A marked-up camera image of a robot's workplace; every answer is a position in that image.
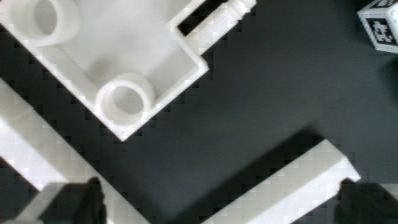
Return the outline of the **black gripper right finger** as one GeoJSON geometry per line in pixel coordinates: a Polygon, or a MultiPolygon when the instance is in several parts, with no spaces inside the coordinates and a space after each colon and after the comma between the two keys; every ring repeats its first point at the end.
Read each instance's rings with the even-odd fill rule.
{"type": "Polygon", "coordinates": [[[398,224],[398,183],[345,180],[338,199],[335,224],[398,224]]]}

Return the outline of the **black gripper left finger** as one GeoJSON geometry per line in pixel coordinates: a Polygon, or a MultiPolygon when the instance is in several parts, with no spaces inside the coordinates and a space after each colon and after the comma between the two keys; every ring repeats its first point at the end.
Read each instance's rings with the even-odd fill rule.
{"type": "Polygon", "coordinates": [[[45,224],[107,224],[105,193],[98,178],[70,183],[58,193],[40,220],[45,224]]]}

